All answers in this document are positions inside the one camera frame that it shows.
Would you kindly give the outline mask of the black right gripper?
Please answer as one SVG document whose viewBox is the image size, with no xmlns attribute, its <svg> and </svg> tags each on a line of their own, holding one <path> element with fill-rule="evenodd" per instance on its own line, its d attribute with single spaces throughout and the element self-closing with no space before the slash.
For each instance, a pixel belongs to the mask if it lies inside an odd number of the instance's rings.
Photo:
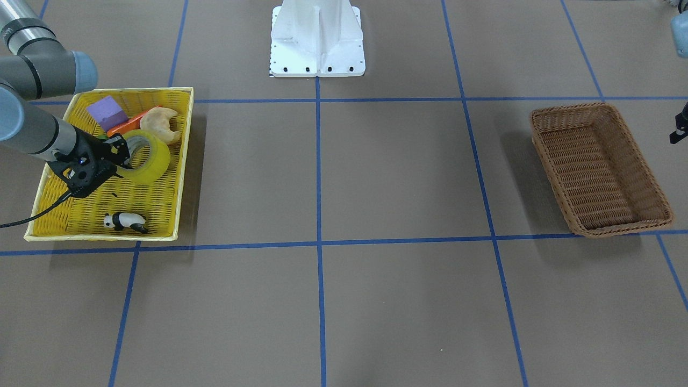
<svg viewBox="0 0 688 387">
<path fill-rule="evenodd" d="M 75 133 L 71 151 L 58 151 L 56 160 L 49 162 L 49 168 L 66 184 L 71 197 L 86 198 L 108 179 L 124 178 L 121 167 L 131 154 L 123 135 L 102 140 L 80 129 Z"/>
</svg>

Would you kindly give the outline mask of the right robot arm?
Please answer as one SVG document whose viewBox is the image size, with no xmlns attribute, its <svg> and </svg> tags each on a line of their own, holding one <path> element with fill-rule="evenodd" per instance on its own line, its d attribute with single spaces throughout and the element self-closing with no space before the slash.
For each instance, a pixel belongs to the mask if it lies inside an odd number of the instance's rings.
<svg viewBox="0 0 688 387">
<path fill-rule="evenodd" d="M 95 89 L 88 54 L 69 51 L 24 1 L 2 1 L 2 145 L 47 162 L 69 195 L 85 198 L 130 161 L 122 135 L 102 140 L 32 105 L 32 101 Z"/>
</svg>

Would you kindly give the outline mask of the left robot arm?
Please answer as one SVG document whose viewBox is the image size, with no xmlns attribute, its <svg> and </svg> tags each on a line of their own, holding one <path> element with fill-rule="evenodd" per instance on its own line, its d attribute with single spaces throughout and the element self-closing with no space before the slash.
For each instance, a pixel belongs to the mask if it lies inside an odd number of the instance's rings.
<svg viewBox="0 0 688 387">
<path fill-rule="evenodd" d="M 678 57 L 687 59 L 687 1 L 664 1 L 676 8 L 677 14 L 669 24 L 672 34 L 674 49 Z M 669 142 L 672 145 L 686 139 L 687 136 L 687 103 L 678 115 L 674 117 L 675 130 L 669 134 Z"/>
</svg>

